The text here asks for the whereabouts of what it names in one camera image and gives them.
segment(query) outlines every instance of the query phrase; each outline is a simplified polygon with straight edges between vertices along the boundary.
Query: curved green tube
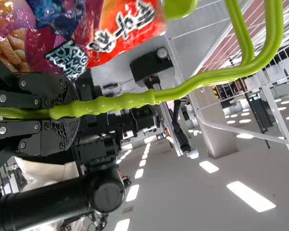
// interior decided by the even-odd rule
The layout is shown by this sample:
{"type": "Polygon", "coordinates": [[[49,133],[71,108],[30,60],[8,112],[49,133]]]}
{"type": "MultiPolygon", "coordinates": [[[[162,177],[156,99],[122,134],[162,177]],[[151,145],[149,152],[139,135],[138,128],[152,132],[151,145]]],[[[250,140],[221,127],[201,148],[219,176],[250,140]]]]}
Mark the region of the curved green tube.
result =
{"type": "Polygon", "coordinates": [[[0,107],[0,116],[10,119],[46,119],[50,118],[48,109],[23,110],[12,107],[0,107]]]}
{"type": "MultiPolygon", "coordinates": [[[[68,105],[55,106],[49,109],[49,117],[59,119],[64,116],[98,115],[110,110],[118,111],[122,108],[139,108],[145,104],[160,104],[161,102],[182,98],[197,88],[229,83],[261,70],[273,59],[283,38],[282,0],[264,0],[266,39],[262,51],[255,59],[253,59],[253,45],[237,0],[225,0],[225,2],[242,50],[242,63],[240,66],[196,74],[186,82],[172,89],[148,90],[137,94],[124,93],[116,98],[99,97],[91,102],[74,101],[68,105]]],[[[46,115],[45,110],[30,111],[30,113],[32,113],[32,116],[39,116],[39,114],[46,115]]],[[[28,111],[21,115],[30,116],[28,111]]],[[[10,116],[14,116],[13,111],[10,111],[10,116]]]]}
{"type": "Polygon", "coordinates": [[[184,18],[195,11],[199,0],[165,0],[164,11],[167,20],[184,18]]]}

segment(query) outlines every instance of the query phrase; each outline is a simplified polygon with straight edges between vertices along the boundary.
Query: white cloth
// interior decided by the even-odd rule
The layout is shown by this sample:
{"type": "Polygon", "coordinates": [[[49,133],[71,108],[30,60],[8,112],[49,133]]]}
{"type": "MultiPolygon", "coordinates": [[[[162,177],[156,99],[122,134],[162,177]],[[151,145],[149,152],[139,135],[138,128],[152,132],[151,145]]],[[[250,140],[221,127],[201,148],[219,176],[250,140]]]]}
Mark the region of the white cloth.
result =
{"type": "MultiPolygon", "coordinates": [[[[37,189],[46,185],[55,184],[60,181],[70,180],[79,176],[75,162],[66,163],[64,165],[45,164],[23,160],[15,157],[15,160],[23,172],[27,185],[23,188],[23,192],[37,189]]],[[[84,218],[79,219],[70,224],[72,231],[84,231],[84,218]]],[[[32,229],[32,231],[60,231],[63,220],[47,225],[42,225],[32,229]]]]}

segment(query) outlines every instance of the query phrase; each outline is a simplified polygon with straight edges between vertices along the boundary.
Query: screw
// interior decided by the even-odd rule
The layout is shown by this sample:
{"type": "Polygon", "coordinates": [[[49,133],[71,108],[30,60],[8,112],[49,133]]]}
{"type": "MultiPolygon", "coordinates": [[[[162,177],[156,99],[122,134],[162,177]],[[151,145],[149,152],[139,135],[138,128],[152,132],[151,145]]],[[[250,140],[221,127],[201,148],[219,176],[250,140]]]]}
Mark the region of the screw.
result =
{"type": "Polygon", "coordinates": [[[22,143],[20,144],[20,148],[21,148],[21,149],[25,149],[25,148],[26,148],[26,142],[22,142],[22,143]]]}
{"type": "Polygon", "coordinates": [[[6,133],[6,127],[3,126],[0,128],[0,134],[4,135],[5,133],[6,133]]]}
{"type": "Polygon", "coordinates": [[[23,86],[23,87],[27,86],[27,82],[24,81],[24,80],[22,80],[20,84],[21,84],[21,86],[23,86]]]}
{"type": "Polygon", "coordinates": [[[64,148],[64,143],[63,143],[63,142],[61,142],[61,143],[59,144],[59,148],[60,148],[60,149],[63,149],[63,148],[64,148]]]}
{"type": "Polygon", "coordinates": [[[44,124],[44,128],[45,128],[45,130],[50,129],[50,124],[49,124],[48,122],[46,122],[46,123],[44,124]]]}
{"type": "Polygon", "coordinates": [[[0,95],[0,102],[5,103],[6,102],[6,95],[0,95]]]}

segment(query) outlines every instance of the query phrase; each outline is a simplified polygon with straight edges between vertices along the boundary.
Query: black cylinder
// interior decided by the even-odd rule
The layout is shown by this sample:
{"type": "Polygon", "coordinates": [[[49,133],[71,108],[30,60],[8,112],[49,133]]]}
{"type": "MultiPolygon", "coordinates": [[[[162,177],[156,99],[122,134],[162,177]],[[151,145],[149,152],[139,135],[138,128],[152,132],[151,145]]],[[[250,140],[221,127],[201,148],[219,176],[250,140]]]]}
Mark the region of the black cylinder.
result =
{"type": "Polygon", "coordinates": [[[0,231],[28,231],[94,209],[111,212],[122,204],[123,198],[124,186],[116,168],[12,193],[0,200],[0,231]]]}

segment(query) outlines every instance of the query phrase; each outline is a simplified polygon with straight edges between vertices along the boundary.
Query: snack bag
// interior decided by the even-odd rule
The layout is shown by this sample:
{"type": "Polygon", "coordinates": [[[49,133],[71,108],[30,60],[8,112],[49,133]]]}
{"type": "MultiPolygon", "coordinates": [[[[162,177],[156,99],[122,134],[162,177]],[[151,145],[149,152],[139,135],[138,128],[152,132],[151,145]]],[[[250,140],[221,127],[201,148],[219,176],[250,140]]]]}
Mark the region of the snack bag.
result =
{"type": "Polygon", "coordinates": [[[165,29],[159,0],[0,0],[0,60],[75,80],[165,29]]]}

